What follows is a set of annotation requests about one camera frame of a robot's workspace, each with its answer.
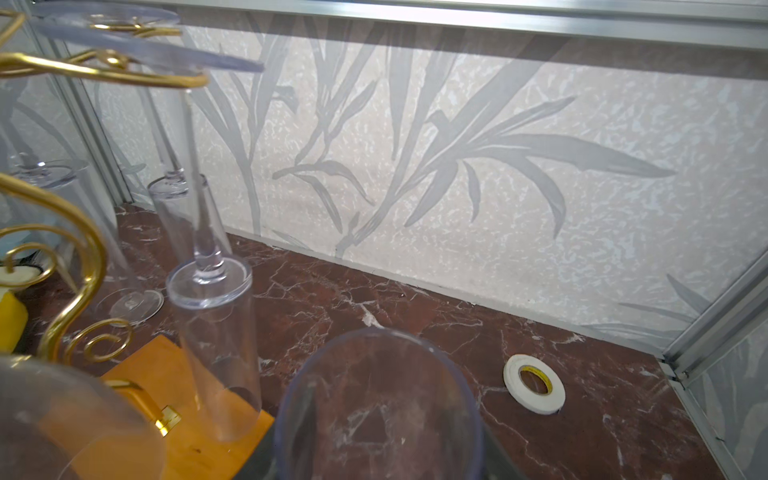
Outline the white tape roll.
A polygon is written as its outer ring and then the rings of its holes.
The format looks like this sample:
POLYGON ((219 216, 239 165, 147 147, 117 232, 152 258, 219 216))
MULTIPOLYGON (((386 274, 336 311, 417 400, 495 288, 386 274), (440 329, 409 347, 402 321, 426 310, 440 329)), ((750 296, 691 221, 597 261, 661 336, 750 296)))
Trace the white tape roll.
POLYGON ((565 405, 562 380, 549 365, 533 356, 512 355, 504 366, 503 380, 509 394, 533 413, 553 415, 565 405))

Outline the yellow black work glove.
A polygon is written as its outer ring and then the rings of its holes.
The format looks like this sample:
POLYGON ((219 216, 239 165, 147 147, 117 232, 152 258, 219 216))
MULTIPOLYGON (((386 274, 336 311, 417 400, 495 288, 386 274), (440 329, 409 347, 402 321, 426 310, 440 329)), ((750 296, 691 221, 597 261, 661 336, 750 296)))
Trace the yellow black work glove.
POLYGON ((28 321, 28 311, 16 294, 20 284, 37 279, 42 271, 17 265, 12 272, 1 267, 1 352, 11 353, 19 343, 28 321))

